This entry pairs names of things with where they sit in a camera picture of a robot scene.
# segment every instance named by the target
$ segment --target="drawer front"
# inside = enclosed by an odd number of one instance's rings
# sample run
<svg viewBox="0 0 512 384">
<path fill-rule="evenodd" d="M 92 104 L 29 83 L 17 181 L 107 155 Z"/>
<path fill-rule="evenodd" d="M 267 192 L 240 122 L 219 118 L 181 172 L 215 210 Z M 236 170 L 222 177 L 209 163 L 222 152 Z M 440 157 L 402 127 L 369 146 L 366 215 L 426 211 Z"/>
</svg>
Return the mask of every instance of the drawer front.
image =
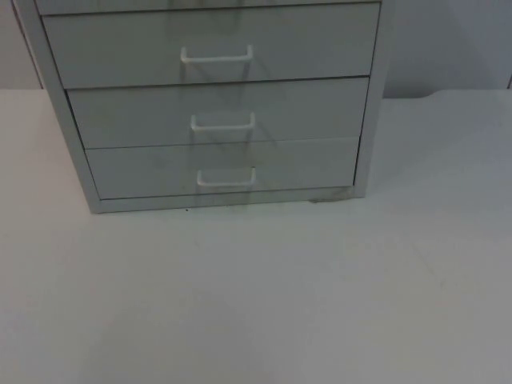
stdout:
<svg viewBox="0 0 512 384">
<path fill-rule="evenodd" d="M 351 186 L 359 140 L 87 150 L 101 199 Z"/>
<path fill-rule="evenodd" d="M 370 74 L 379 4 L 44 18 L 65 88 Z"/>
<path fill-rule="evenodd" d="M 86 148 L 357 137 L 367 78 L 69 92 Z"/>
<path fill-rule="evenodd" d="M 358 0 L 374 2 L 375 0 Z M 41 14 L 92 14 L 140 10 L 184 10 L 194 8 L 239 8 L 244 6 L 290 6 L 354 0 L 37 0 Z"/>
</svg>

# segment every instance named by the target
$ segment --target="metal cabinet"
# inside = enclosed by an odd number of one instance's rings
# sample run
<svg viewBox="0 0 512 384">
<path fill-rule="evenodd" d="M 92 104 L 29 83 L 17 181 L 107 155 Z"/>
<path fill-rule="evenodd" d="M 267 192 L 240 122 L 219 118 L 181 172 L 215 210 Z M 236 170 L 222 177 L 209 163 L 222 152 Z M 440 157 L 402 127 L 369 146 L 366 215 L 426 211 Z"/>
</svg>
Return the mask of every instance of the metal cabinet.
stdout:
<svg viewBox="0 0 512 384">
<path fill-rule="evenodd" d="M 393 0 L 18 7 L 93 212 L 364 195 Z"/>
</svg>

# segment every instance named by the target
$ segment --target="gray wall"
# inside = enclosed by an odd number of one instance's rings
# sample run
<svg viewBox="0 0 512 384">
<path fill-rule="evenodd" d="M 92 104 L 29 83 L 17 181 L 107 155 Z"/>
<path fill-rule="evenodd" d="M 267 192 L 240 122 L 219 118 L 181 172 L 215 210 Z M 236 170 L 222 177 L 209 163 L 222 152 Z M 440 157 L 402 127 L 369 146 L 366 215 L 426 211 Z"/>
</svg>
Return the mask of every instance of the gray wall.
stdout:
<svg viewBox="0 0 512 384">
<path fill-rule="evenodd" d="M 0 89 L 40 88 L 10 0 L 0 0 Z"/>
<path fill-rule="evenodd" d="M 396 0 L 386 96 L 504 89 L 512 75 L 512 0 Z M 39 88 L 10 8 L 0 0 L 0 88 Z"/>
</svg>

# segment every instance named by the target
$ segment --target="drawer handle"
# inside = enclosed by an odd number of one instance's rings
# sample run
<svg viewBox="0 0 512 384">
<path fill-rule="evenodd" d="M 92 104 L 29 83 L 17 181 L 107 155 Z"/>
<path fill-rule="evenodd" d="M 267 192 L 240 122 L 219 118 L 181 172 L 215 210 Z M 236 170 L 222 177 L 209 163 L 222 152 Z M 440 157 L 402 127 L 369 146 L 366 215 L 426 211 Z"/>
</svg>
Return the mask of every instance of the drawer handle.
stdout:
<svg viewBox="0 0 512 384">
<path fill-rule="evenodd" d="M 195 114 L 190 119 L 190 128 L 194 132 L 216 132 L 220 130 L 253 130 L 256 127 L 256 115 L 251 112 L 249 123 L 241 126 L 199 126 Z"/>
<path fill-rule="evenodd" d="M 253 46 L 247 46 L 247 53 L 243 56 L 217 56 L 213 58 L 189 58 L 186 52 L 186 47 L 183 47 L 181 56 L 183 64 L 208 64 L 211 62 L 250 62 L 253 58 Z"/>
<path fill-rule="evenodd" d="M 225 188 L 225 187 L 237 187 L 237 188 L 249 188 L 256 183 L 256 168 L 251 168 L 250 179 L 246 182 L 205 182 L 202 177 L 202 171 L 198 170 L 198 186 L 205 186 L 208 188 Z"/>
</svg>

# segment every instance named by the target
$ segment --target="white tabletop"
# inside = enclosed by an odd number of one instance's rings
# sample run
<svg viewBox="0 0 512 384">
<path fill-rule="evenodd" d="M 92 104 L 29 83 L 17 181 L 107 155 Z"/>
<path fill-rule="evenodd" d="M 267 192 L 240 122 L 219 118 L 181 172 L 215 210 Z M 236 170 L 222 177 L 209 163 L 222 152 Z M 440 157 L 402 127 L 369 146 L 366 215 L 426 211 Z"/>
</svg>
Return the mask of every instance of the white tabletop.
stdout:
<svg viewBox="0 0 512 384">
<path fill-rule="evenodd" d="M 508 384 L 511 143 L 511 92 L 386 101 L 365 199 L 91 215 L 0 91 L 0 383 Z"/>
</svg>

